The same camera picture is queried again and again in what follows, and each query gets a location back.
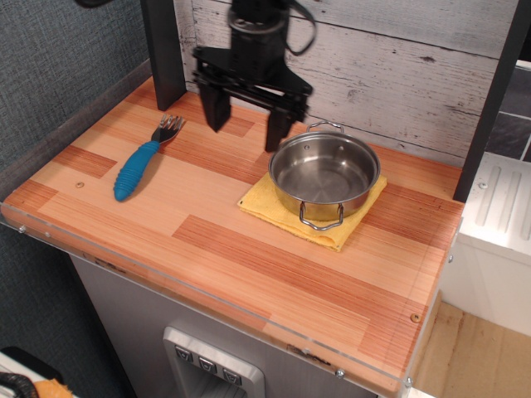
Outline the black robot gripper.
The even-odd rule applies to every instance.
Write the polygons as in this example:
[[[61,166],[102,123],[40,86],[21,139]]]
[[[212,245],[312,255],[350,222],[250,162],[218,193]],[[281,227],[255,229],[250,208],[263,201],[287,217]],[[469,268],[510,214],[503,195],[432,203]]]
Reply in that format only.
[[[231,46],[198,46],[194,71],[208,126],[231,117],[231,97],[270,111],[265,150],[275,152],[295,121],[303,121],[312,87],[285,63],[289,25],[232,23]]]

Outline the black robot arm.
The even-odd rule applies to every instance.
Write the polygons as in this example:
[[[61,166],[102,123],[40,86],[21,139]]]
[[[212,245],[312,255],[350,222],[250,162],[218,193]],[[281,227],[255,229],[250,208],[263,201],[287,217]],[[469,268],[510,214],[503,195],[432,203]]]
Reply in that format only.
[[[231,117],[232,98],[267,109],[268,153],[277,150],[295,122],[304,120],[313,91],[285,63],[292,11],[316,23],[296,1],[234,1],[227,13],[230,47],[198,46],[193,51],[207,124],[214,131],[224,126]]]

